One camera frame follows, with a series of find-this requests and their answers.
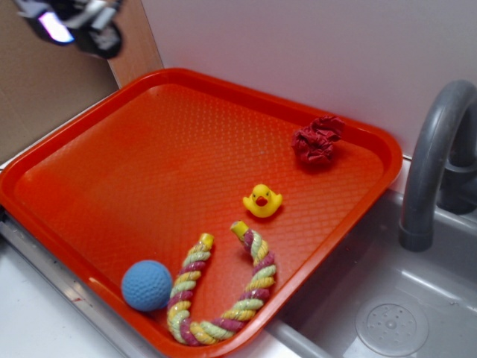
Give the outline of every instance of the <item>duck beak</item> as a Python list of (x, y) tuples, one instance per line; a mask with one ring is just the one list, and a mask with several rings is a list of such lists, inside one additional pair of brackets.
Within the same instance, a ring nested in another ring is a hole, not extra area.
[(267, 203), (268, 203), (268, 200), (265, 199), (263, 196), (259, 196), (255, 203), (259, 206), (259, 207), (264, 207)]

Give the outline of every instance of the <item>white wall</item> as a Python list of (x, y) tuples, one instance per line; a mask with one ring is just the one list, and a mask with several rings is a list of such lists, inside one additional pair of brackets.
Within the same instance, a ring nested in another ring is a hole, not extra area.
[(449, 81), (477, 84), (476, 0), (142, 0), (165, 67), (386, 129), (412, 154)]

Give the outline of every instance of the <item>orange tray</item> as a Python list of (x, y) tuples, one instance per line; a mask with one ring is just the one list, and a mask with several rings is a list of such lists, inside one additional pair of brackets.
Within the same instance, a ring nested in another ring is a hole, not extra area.
[[(134, 81), (14, 160), (0, 203), (128, 324), (169, 357), (218, 357), (249, 342), (397, 176), (402, 153), (384, 131), (344, 118), (328, 166), (297, 162), (291, 135), (322, 110), (183, 69)], [(258, 183), (283, 195), (258, 219), (242, 198)], [(201, 233), (214, 252), (193, 298), (195, 321), (219, 317), (249, 282), (230, 225), (244, 220), (275, 253), (271, 298), (233, 338), (190, 348), (165, 310), (144, 314), (120, 284), (140, 260), (178, 273)]]

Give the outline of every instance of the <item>tray rim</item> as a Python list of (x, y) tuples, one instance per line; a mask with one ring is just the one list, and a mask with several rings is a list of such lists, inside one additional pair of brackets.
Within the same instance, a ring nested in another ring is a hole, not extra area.
[[(267, 108), (273, 112), (266, 112), (267, 114), (271, 114), (272, 116), (284, 120), (286, 120), (287, 117), (289, 118), (289, 116), (300, 114), (300, 116), (303, 117), (303, 125), (308, 125), (313, 118), (316, 118), (316, 116), (334, 114), (303, 104), (298, 104), (284, 98), (278, 98), (254, 89), (231, 84), (187, 69), (162, 69), (138, 78), (110, 97), (105, 98), (102, 102), (80, 114), (77, 118), (71, 120), (70, 123), (59, 128), (50, 136), (47, 136), (44, 140), (38, 142), (25, 153), (19, 155), (16, 159), (10, 162), (4, 171), (0, 173), (0, 204), (5, 207), (18, 222), (26, 227), (28, 231), (32, 232), (35, 237), (38, 237), (38, 240), (42, 244), (44, 244), (45, 240), (48, 242), (48, 238), (54, 236), (54, 233), (52, 233), (41, 222), (38, 222), (38, 220), (34, 218), (34, 215), (32, 216), (26, 208), (22, 207), (20, 203), (16, 203), (14, 198), (11, 198), (8, 195), (9, 192), (12, 192), (16, 180), (29, 168), (35, 167), (35, 165), (41, 160), (44, 160), (56, 150), (73, 140), (76, 136), (81, 135), (88, 128), (100, 122), (105, 116), (113, 113), (116, 109), (115, 104), (117, 102), (124, 105), (145, 90), (149, 90), (151, 87), (170, 83), (185, 84), (185, 81), (188, 81), (186, 85), (187, 87), (200, 87), (202, 92), (210, 95), (217, 96), (220, 94), (220, 97), (223, 98), (224, 95), (232, 94), (234, 98), (233, 101), (240, 104), (242, 107), (256, 109), (257, 106), (263, 106), (263, 104), (266, 104)], [(265, 305), (258, 312), (256, 319), (250, 321), (240, 333), (219, 345), (202, 348), (190, 348), (179, 345), (174, 341), (173, 345), (168, 345), (166, 351), (162, 351), (157, 347), (157, 344), (159, 343), (159, 345), (164, 348), (164, 342), (151, 342), (151, 344), (159, 351), (164, 354), (173, 354), (173, 357), (217, 357), (231, 353), (249, 342), (252, 338), (258, 335), (259, 331), (265, 326), (265, 324), (273, 318), (279, 308), (285, 304), (291, 295), (300, 287), (300, 284), (297, 284), (297, 282), (304, 282), (304, 280), (312, 274), (332, 249), (339, 244), (350, 228), (352, 228), (366, 213), (366, 211), (396, 178), (402, 165), (402, 152), (396, 140), (380, 128), (360, 123), (344, 116), (340, 117), (347, 123), (347, 130), (344, 132), (342, 140), (370, 149), (382, 161), (383, 175), (380, 179), (377, 180), (373, 188), (371, 188), (366, 195), (361, 198), (360, 202), (358, 202), (358, 204), (348, 213), (342, 223), (330, 233), (321, 245), (316, 247), (315, 252), (304, 262), (295, 275), (288, 282), (284, 283), (280, 289), (280, 300), (278, 300), (277, 304), (273, 306)], [(69, 263), (76, 263), (77, 258), (74, 256), (74, 253), (69, 252), (69, 250), (62, 248), (59, 245), (53, 245), (51, 240), (49, 243), (50, 245), (45, 246), (47, 246), (48, 250), (50, 250), (54, 256)], [(78, 265), (69, 264), (68, 267), (74, 273), (77, 273), (78, 269), (84, 270), (84, 267), (81, 267), (81, 264), (79, 263)], [(100, 296), (104, 300), (104, 296), (107, 296), (107, 292), (103, 292)], [(118, 310), (121, 312), (121, 307), (115, 307), (113, 304), (112, 308), (116, 312), (118, 312)], [(141, 323), (141, 320), (138, 320), (137, 317), (128, 316), (125, 318), (130, 323)], [(141, 327), (139, 327), (138, 331), (142, 335), (146, 333), (147, 336), (147, 327), (143, 324), (140, 324), (140, 326)]]

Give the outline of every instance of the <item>gray sink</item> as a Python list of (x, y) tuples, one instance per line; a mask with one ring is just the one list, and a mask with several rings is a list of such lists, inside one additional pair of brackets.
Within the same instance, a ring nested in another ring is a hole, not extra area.
[(477, 357), (477, 224), (436, 210), (432, 247), (401, 247), (388, 191), (268, 331), (306, 357)]

